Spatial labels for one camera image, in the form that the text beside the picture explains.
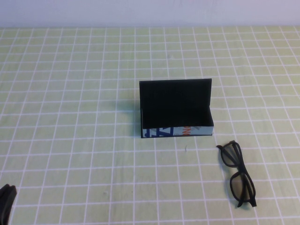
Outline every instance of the white wall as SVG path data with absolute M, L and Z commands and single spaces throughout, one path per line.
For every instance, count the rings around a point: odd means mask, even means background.
M 2 0 L 0 26 L 300 24 L 300 0 Z

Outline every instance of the black box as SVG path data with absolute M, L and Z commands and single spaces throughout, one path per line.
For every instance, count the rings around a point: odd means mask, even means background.
M 141 137 L 212 135 L 211 81 L 140 81 Z

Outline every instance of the eyeglass frame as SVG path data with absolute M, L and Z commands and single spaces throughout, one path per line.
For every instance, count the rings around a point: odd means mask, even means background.
M 234 149 L 234 152 L 238 157 L 239 163 L 236 163 L 234 158 L 225 149 L 229 145 L 232 145 L 232 147 Z M 240 145 L 235 141 L 230 141 L 228 144 L 226 144 L 224 146 L 217 145 L 217 148 L 220 149 L 221 158 L 223 160 L 223 163 L 226 166 L 231 167 L 231 168 L 238 168 L 238 171 L 230 178 L 230 181 L 229 181 L 232 195 L 237 201 L 239 201 L 239 204 L 238 204 L 237 208 L 242 206 L 243 203 L 250 203 L 252 207 L 255 207 L 256 206 L 256 200 L 255 200 L 256 190 L 255 190 L 253 181 L 252 181 L 252 179 L 251 179 L 251 177 L 250 177 L 250 175 L 249 175 L 249 173 L 248 173 L 248 171 L 245 167 L 245 163 L 244 163 L 244 159 L 243 159 L 243 155 L 242 155 Z M 226 161 L 224 160 L 223 154 L 225 154 L 232 161 L 233 165 L 230 165 L 230 164 L 226 163 Z M 233 179 L 238 177 L 238 176 L 241 176 L 241 178 L 242 178 L 241 180 L 242 180 L 242 184 L 243 184 L 240 199 L 236 196 L 236 194 L 233 190 L 233 185 L 232 185 Z M 248 200 L 244 200 L 245 195 L 246 195 L 246 188 L 247 188 L 248 193 L 249 193 L 249 199 Z

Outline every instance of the black object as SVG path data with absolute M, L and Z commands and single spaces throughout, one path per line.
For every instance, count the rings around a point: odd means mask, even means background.
M 141 137 L 212 135 L 211 82 L 140 81 Z
M 17 190 L 15 186 L 6 184 L 0 189 L 0 225 L 8 225 L 11 207 L 13 206 Z
M 217 146 L 221 151 L 221 158 L 226 166 L 238 168 L 238 172 L 230 178 L 230 189 L 236 200 L 239 201 L 237 207 L 243 203 L 250 203 L 256 206 L 255 187 L 246 170 L 240 145 L 235 141 Z

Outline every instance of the grid mat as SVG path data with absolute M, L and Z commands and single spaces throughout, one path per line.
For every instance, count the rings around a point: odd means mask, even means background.
M 213 136 L 141 139 L 138 81 L 202 77 Z M 300 224 L 300 27 L 1 29 L 0 112 L 11 224 Z

